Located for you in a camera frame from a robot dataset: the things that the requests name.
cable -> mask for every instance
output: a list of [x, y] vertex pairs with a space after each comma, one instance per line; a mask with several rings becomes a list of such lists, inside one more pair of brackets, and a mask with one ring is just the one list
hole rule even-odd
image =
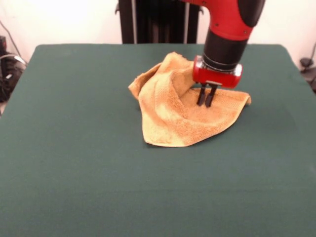
[[314, 58], [315, 51], [316, 51], [316, 43], [314, 44], [314, 48], [313, 48], [313, 52], [312, 52], [311, 59], [313, 59], [313, 58]]
[[0, 61], [3, 59], [3, 58], [7, 58], [7, 57], [13, 57], [15, 60], [19, 61], [20, 63], [24, 64], [25, 66], [27, 66], [27, 62], [19, 55], [16, 55], [16, 54], [5, 54], [5, 55], [2, 55], [0, 57]]
[[20, 51], [19, 51], [18, 47], [16, 46], [16, 44], [15, 44], [15, 42], [14, 42], [12, 36], [11, 36], [10, 31], [4, 26], [4, 24], [2, 23], [1, 20], [0, 20], [0, 25], [1, 25], [1, 26], [4, 28], [4, 30], [8, 33], [8, 35], [9, 35], [9, 37], [10, 37], [10, 40], [11, 40], [13, 46], [15, 47], [16, 52], [17, 52], [18, 55], [21, 57]]

towel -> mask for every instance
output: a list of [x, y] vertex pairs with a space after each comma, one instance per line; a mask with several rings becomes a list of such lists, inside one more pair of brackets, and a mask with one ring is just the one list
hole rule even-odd
[[197, 105], [200, 89], [193, 87], [193, 64], [172, 52], [129, 85], [140, 105], [146, 143], [191, 146], [228, 129], [251, 104], [248, 93], [219, 88], [210, 108]]

orange towel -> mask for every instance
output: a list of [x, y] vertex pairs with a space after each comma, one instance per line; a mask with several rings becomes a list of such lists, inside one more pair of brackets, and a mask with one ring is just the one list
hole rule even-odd
[[229, 128], [251, 103], [248, 93], [217, 89], [210, 108], [198, 106], [199, 88], [192, 88], [192, 71], [192, 61], [172, 52], [128, 87], [140, 105], [145, 142], [193, 145]]

towel fold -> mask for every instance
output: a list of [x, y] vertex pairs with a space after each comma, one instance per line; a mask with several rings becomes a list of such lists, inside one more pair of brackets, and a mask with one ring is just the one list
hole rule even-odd
[[192, 88], [192, 72], [193, 62], [172, 52], [128, 87], [140, 105], [146, 143], [193, 145], [229, 128], [251, 104], [248, 93], [217, 89], [210, 108], [197, 105], [199, 88]]

black metal frame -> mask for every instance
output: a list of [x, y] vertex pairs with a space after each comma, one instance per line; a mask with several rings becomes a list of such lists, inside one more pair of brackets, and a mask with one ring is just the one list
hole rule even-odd
[[[185, 3], [171, 0], [135, 0], [137, 43], [183, 43]], [[153, 14], [153, 3], [156, 12]], [[132, 0], [119, 0], [122, 42], [135, 43]], [[196, 43], [200, 7], [190, 4], [187, 43]]]

